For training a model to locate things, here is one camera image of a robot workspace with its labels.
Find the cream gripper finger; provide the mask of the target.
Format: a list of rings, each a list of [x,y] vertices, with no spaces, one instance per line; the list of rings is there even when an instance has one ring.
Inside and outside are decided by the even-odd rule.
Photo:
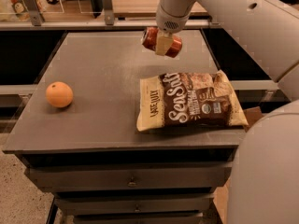
[[[164,31],[159,31],[156,37],[156,48],[155,53],[157,55],[164,56],[168,50],[171,48],[173,43],[173,35],[170,33],[165,33]]]

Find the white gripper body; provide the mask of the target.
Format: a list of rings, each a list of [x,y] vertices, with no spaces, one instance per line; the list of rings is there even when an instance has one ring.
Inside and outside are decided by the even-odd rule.
[[[156,11],[156,23],[160,30],[168,33],[178,33],[184,27],[189,18],[189,15],[178,17],[175,15],[169,15],[162,7],[158,7]]]

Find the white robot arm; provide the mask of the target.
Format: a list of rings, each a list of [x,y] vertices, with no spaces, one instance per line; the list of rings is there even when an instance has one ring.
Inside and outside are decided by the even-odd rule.
[[[228,70],[270,78],[289,103],[258,120],[235,153],[228,224],[299,224],[299,17],[279,0],[160,0],[156,20],[182,30],[199,3],[237,43]]]

